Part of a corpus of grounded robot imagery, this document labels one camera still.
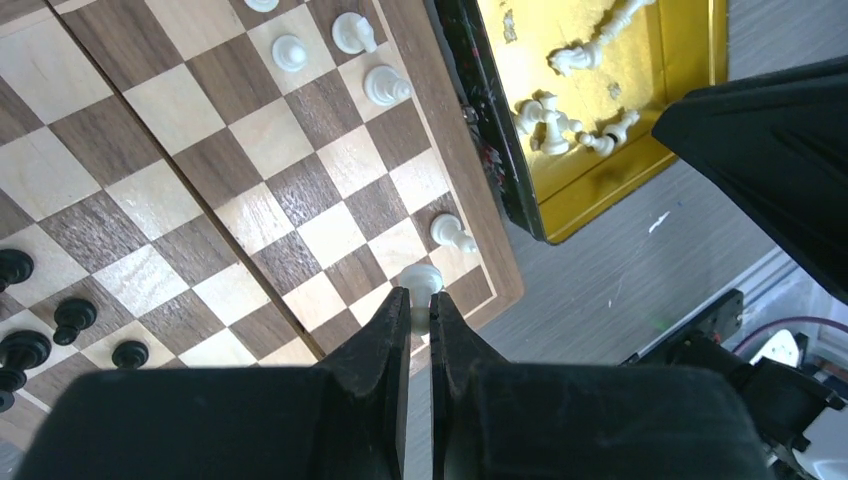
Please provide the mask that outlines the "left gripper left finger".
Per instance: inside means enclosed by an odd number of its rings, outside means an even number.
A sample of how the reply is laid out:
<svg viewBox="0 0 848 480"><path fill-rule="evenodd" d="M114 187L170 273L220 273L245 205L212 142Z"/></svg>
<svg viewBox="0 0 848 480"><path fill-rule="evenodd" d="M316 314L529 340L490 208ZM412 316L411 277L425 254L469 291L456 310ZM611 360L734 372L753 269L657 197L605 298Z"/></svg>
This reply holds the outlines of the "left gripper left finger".
<svg viewBox="0 0 848 480"><path fill-rule="evenodd" d="M20 479L399 479L410 295L309 367L93 372L69 385Z"/></svg>

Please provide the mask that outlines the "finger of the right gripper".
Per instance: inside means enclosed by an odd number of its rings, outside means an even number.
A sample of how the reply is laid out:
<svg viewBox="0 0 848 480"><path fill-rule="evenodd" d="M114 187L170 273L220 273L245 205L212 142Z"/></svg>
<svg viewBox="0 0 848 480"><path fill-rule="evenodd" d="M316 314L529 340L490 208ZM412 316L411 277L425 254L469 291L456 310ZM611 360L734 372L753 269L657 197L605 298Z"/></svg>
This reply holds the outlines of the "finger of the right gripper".
<svg viewBox="0 0 848 480"><path fill-rule="evenodd" d="M694 90L653 137L847 300L847 59Z"/></svg>

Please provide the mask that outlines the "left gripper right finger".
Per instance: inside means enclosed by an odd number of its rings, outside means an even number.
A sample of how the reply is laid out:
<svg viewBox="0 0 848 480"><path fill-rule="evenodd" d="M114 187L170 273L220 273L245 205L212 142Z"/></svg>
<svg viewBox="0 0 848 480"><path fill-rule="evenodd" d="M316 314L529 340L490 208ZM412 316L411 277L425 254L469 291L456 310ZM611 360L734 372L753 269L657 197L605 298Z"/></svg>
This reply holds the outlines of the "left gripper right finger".
<svg viewBox="0 0 848 480"><path fill-rule="evenodd" d="M430 303L437 479L766 479L744 403L711 371L512 363L451 296Z"/></svg>

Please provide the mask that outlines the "white chess pawn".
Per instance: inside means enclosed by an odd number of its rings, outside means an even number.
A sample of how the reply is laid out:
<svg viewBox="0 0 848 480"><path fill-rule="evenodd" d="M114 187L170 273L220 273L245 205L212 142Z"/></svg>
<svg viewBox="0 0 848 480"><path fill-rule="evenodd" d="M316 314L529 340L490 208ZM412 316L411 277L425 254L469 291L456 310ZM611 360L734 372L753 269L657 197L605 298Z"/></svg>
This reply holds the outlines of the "white chess pawn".
<svg viewBox="0 0 848 480"><path fill-rule="evenodd" d="M441 272L433 265L413 264L402 270L398 280L410 294L412 332L418 336L428 335L431 297L444 288Z"/></svg>
<svg viewBox="0 0 848 480"><path fill-rule="evenodd" d="M295 35L282 35L275 39L271 47L274 64L286 72L301 71L308 63L305 44Z"/></svg>
<svg viewBox="0 0 848 480"><path fill-rule="evenodd" d="M277 8L279 0L245 0L251 10L258 13L269 13Z"/></svg>

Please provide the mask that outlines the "wooden chess board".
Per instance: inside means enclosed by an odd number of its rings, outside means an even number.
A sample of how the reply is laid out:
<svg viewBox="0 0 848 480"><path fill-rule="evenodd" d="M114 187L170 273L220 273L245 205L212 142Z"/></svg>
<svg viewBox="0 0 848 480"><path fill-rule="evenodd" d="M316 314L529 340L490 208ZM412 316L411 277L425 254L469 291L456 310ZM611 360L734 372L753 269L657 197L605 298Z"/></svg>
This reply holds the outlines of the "wooden chess board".
<svg viewBox="0 0 848 480"><path fill-rule="evenodd" d="M375 52L336 47L345 12ZM287 34L301 71L272 60ZM366 97L379 65L409 99ZM432 240L444 213L478 252ZM311 364L409 265L438 268L475 327L524 293L421 1L3 2L1 245L34 261L1 292L3 333L53 338L62 301L97 308L1 413L19 448L123 341L150 368Z"/></svg>

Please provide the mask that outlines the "white chess piece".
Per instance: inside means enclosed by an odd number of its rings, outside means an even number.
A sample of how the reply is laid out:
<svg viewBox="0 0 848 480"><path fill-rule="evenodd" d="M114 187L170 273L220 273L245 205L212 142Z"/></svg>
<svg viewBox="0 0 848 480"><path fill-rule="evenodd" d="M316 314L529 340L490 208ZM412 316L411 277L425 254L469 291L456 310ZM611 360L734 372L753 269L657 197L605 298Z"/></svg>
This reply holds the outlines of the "white chess piece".
<svg viewBox="0 0 848 480"><path fill-rule="evenodd" d="M358 13L345 12L339 15L332 24L331 34L336 47L346 54L372 53L377 50L372 25Z"/></svg>
<svg viewBox="0 0 848 480"><path fill-rule="evenodd" d="M365 76L363 89L372 103L382 107L403 102L412 95L411 83L389 65L372 68Z"/></svg>

